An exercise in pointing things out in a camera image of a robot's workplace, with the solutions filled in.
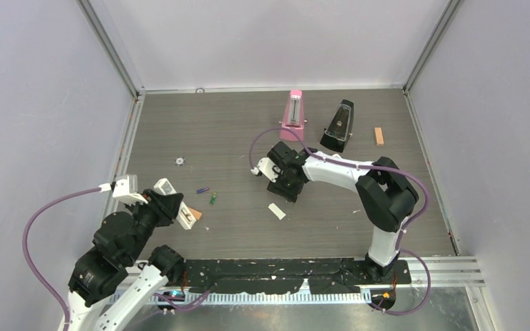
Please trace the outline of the white remote control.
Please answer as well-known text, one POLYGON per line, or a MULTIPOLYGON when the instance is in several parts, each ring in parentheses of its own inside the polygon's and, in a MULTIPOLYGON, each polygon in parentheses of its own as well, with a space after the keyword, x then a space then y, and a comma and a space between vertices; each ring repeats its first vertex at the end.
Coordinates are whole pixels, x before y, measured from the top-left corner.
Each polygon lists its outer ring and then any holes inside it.
POLYGON ((184 203, 184 195, 173 187, 167 178, 159 179, 153 186, 159 194, 161 207, 165 210, 168 226, 177 221, 185 230, 191 230, 197 221, 195 213, 184 203))

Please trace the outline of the white battery cover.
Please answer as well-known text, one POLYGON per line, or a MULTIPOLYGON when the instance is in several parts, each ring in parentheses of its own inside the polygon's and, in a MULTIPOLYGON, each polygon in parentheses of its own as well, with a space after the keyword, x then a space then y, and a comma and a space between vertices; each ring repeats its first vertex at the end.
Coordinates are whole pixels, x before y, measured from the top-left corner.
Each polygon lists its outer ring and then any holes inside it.
POLYGON ((279 219, 279 220, 282 220, 285 216, 286 216, 286 213, 281 210, 275 203, 270 203, 268 205, 268 209, 279 219))

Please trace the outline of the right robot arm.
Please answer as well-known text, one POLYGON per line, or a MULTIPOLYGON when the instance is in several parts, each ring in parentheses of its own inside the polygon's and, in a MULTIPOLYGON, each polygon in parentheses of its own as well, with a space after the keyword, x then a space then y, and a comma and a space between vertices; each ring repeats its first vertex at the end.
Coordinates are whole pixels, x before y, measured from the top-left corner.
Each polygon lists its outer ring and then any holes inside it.
POLYGON ((384 283, 393 275, 400 255, 400 234, 419 195, 390 158, 381 157, 376 162, 352 161, 317 150, 298 152, 279 142, 251 171, 269 180, 269 192, 291 203, 297 201, 304 185, 310 181, 356 193, 373 224, 364 271, 376 283, 384 283))

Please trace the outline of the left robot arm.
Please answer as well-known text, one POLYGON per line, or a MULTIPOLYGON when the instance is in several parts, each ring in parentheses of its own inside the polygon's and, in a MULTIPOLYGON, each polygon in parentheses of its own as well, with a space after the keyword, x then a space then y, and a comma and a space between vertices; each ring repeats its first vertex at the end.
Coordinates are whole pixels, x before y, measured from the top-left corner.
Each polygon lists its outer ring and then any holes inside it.
POLYGON ((69 320, 62 330, 124 330, 158 289, 177 285, 184 278, 184 258, 167 245, 159 246, 131 286, 109 304, 153 231, 173 223, 183 200, 182 193, 161 195, 147 189, 141 202, 102 221, 93 237, 94 246, 72 271, 69 320))

